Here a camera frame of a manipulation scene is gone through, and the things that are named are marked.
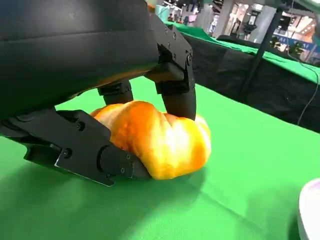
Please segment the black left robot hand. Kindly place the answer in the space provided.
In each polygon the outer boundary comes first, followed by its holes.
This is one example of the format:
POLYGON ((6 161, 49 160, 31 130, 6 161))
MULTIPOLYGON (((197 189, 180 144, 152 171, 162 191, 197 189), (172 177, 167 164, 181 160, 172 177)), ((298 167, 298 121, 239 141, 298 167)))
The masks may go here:
POLYGON ((144 0, 3 0, 0 3, 0 134, 25 159, 105 186, 148 178, 134 154, 82 110, 55 106, 98 89, 106 103, 133 99, 130 80, 155 83, 166 110, 196 117, 192 48, 144 0))

